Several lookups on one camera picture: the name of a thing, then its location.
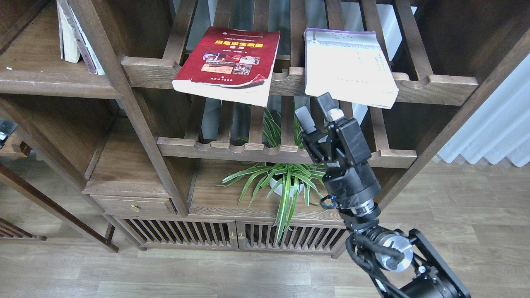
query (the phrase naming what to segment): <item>spider plant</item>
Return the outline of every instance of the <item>spider plant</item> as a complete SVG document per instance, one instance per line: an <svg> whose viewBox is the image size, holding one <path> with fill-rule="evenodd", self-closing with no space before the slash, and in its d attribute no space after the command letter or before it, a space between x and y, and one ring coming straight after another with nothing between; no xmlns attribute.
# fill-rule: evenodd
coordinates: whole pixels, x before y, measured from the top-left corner
<svg viewBox="0 0 530 298"><path fill-rule="evenodd" d="M265 135L267 142L271 147L277 147L280 144L281 129L280 126L274 121L272 114L269 110L265 109L263 118L263 134ZM300 148L302 145L302 130L299 127L299 122L295 117L295 144ZM315 183L312 180L317 180L322 183L322 177L325 172L315 167L314 165L297 164L297 163L262 163L262 162L251 162L248 169L233 173L227 176L222 181L224 187L233 185L240 181L244 177L248 177L241 195L239 197L239 203L243 201L249 188L251 188L254 181L257 179L257 184L252 190L252 196L250 198L249 207L254 201L256 194L262 188L265 188L271 183L274 178L277 182L271 185L271 190L267 194L267 198L278 188L282 186L280 204L278 206L278 213L276 215L276 221L274 223L277 226L278 233L276 236L276 243L281 239L283 232L289 229L291 219L296 208L296 202L298 195L302 191L304 192L304 203L308 206L311 202L311 189L313 189L321 198L322 194L317 190Z"/></svg>
<svg viewBox="0 0 530 298"><path fill-rule="evenodd" d="M258 183L254 186L252 190L252 196L249 202L249 208L252 202L254 201L256 194L262 188L265 188L269 185L271 179L274 176L280 176L281 178L277 179L277 182L274 186L271 187L271 190L267 194L267 198L280 186L282 185L281 199L278 206L278 213L276 215L276 221L274 225L278 227L278 233L276 236L276 242L278 243L281 239L283 232L289 228L291 219L296 208L296 202L298 200L298 194L303 188L304 192L304 203L306 206L310 204L311 201L311 192L313 189L316 193L322 198L322 194L316 188L315 183L311 180L316 179L322 183L322 177L324 172L318 170L313 165L308 164L297 164L297 163L276 163L276 164L265 164L262 162L253 162L252 166L248 169L233 173L230 176L227 176L223 179L223 185L228 187L244 177L248 177L241 195L239 197L239 203L243 201L246 193L249 191L249 188L252 186L252 182L258 179ZM290 190L293 188L293 196L290 197Z"/></svg>

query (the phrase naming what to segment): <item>cabinet door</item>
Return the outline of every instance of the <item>cabinet door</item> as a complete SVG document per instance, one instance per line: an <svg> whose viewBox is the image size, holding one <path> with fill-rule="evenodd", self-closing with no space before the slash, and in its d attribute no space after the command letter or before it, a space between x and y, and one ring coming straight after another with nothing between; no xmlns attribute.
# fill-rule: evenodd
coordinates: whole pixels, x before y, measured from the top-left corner
<svg viewBox="0 0 530 298"><path fill-rule="evenodd" d="M237 249L234 221L122 218L143 247Z"/></svg>
<svg viewBox="0 0 530 298"><path fill-rule="evenodd" d="M293 224L275 239L278 229L268 222L237 222L239 248L243 250L298 251L334 254L348 237L345 226Z"/></svg>

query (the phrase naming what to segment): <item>white book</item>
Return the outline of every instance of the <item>white book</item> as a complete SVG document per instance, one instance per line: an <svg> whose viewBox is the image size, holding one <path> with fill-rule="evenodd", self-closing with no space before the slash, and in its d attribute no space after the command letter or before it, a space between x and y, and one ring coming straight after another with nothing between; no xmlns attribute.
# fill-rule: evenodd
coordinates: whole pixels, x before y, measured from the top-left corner
<svg viewBox="0 0 530 298"><path fill-rule="evenodd" d="M61 59L72 63L78 63L81 57L81 51L75 40L74 28L68 23L65 12L60 5L57 5L57 14L59 16L59 45Z"/></svg>
<svg viewBox="0 0 530 298"><path fill-rule="evenodd" d="M375 32L307 28L305 94L389 109L398 87Z"/></svg>

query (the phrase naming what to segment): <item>book cover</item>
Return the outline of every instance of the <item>book cover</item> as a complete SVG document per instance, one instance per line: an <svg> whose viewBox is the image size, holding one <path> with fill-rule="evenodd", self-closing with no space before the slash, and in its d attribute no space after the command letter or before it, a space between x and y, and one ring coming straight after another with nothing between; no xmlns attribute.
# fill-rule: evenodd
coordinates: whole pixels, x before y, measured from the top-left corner
<svg viewBox="0 0 530 298"><path fill-rule="evenodd" d="M306 89L318 97L389 109L398 87L375 32L307 28Z"/></svg>
<svg viewBox="0 0 530 298"><path fill-rule="evenodd" d="M279 32L210 27L173 88L205 97L266 106Z"/></svg>

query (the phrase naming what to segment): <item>book spine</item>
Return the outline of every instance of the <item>book spine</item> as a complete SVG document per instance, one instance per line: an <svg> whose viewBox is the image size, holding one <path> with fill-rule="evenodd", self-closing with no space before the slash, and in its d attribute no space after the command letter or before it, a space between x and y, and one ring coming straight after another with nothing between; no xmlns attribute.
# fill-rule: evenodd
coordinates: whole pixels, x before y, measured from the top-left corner
<svg viewBox="0 0 530 298"><path fill-rule="evenodd" d="M82 34L81 27L75 18L72 8L68 5L66 0L57 0L57 4L63 9L68 24L74 30L75 40L77 42L77 46L79 47L79 51L81 52L81 56L83 57L83 61L85 61L86 68L91 74L99 74L92 55L90 54L90 50L85 42L86 37L84 37Z"/></svg>

